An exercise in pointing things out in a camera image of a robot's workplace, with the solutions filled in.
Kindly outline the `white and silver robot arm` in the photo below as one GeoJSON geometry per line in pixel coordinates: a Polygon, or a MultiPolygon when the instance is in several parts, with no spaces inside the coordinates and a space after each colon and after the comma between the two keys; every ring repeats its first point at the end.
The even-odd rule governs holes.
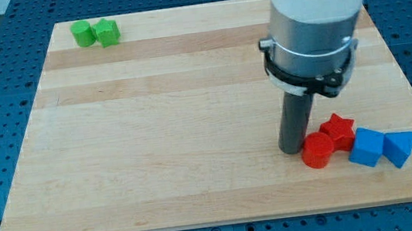
{"type": "Polygon", "coordinates": [[[327,75],[348,59],[363,0],[271,0],[274,62],[295,76],[327,75]]]}

